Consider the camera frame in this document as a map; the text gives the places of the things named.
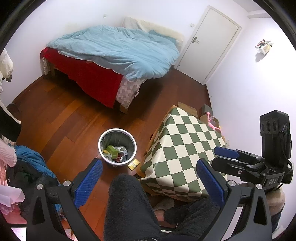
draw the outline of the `black fuzzy clothing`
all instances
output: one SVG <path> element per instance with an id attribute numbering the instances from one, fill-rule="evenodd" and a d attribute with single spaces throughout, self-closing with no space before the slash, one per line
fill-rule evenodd
<path id="1" fill-rule="evenodd" d="M 135 177 L 120 174 L 109 189 L 104 240 L 198 240 L 218 211 L 219 207 L 209 198 L 170 208 L 164 219 L 178 226 L 168 235 L 162 234 L 140 182 Z"/>

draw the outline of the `bed leg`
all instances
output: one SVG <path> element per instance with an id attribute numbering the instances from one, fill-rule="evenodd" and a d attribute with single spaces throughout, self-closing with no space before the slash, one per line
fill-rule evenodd
<path id="1" fill-rule="evenodd" d="M 53 64 L 49 64 L 49 66 L 50 66 L 50 73 L 51 73 L 52 77 L 55 77 L 54 65 Z"/>
<path id="2" fill-rule="evenodd" d="M 123 105 L 120 105 L 120 107 L 119 107 L 119 110 L 122 112 L 122 113 L 125 113 L 125 114 L 127 114 L 128 113 L 128 108 L 126 109 L 126 108 L 124 108 L 124 106 Z"/>

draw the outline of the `brown box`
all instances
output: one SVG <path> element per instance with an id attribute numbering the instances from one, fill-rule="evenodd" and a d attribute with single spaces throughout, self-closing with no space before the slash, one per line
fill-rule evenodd
<path id="1" fill-rule="evenodd" d="M 206 125 L 208 126 L 209 123 L 208 123 L 208 121 L 207 121 L 207 114 L 202 115 L 202 116 L 200 117 L 200 120 L 201 120 L 202 122 L 206 123 Z M 218 119 L 217 119 L 217 118 L 214 118 L 213 121 L 216 122 L 216 124 L 213 125 L 213 126 L 214 126 L 214 127 L 217 127 L 217 128 L 220 128 L 220 125 L 219 125 L 219 121 L 218 121 Z"/>
<path id="2" fill-rule="evenodd" d="M 198 116 L 202 116 L 204 115 L 206 112 L 210 112 L 211 115 L 213 115 L 213 110 L 211 107 L 209 107 L 208 105 L 204 104 L 203 107 L 201 107 L 198 110 Z"/>
<path id="3" fill-rule="evenodd" d="M 197 111 L 195 108 L 193 108 L 189 105 L 183 104 L 181 102 L 178 102 L 178 107 L 181 108 L 182 110 L 186 111 L 187 113 L 195 116 L 196 118 L 198 118 L 198 114 L 197 114 Z"/>

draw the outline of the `green and white checkered tablecloth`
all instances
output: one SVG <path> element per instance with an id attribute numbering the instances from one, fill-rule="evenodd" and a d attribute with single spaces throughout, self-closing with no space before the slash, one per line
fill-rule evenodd
<path id="1" fill-rule="evenodd" d="M 221 134 L 180 108 L 173 108 L 162 122 L 141 171 L 141 184 L 154 192 L 188 201 L 207 196 L 196 176 L 196 162 L 210 164 L 216 146 L 225 146 Z"/>

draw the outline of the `red bed sheet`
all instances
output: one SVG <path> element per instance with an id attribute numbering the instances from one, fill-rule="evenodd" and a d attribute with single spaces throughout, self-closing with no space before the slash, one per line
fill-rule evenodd
<path id="1" fill-rule="evenodd" d="M 58 50 L 48 47 L 41 51 L 40 57 L 46 58 L 70 79 L 76 81 L 89 96 L 113 108 L 123 75 L 93 62 L 64 56 L 59 54 Z"/>

